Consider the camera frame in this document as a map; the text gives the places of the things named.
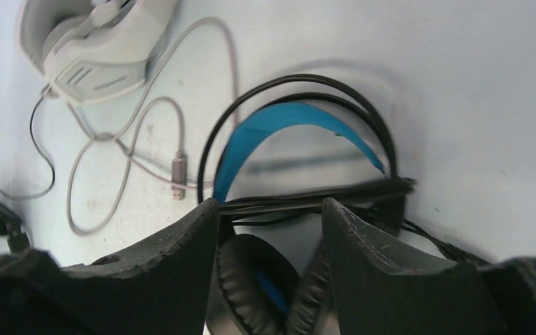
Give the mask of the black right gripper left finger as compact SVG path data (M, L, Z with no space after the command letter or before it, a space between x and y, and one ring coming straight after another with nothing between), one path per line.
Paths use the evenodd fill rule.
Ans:
M0 334L201 334L218 227L209 198L90 265L0 255Z

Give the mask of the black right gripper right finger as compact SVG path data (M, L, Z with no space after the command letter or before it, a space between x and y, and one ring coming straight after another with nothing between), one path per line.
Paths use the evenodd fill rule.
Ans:
M536 334L536 257L442 259L331 198L322 233L342 334Z

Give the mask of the black blue gaming headset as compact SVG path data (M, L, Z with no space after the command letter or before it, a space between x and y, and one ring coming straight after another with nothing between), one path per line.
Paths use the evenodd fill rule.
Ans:
M338 80L286 75L238 97L213 127L198 166L203 201L210 151L246 101L293 82L301 92L266 103L240 121L211 181L220 228L206 326L210 334L337 334L322 239L322 201L334 198L397 236L414 183L398 173L392 135L374 106Z

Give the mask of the white grey gaming headset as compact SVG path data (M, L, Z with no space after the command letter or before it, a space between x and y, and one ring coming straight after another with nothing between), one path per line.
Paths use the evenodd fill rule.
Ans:
M51 90L74 105L139 89L176 1L23 1L18 49Z

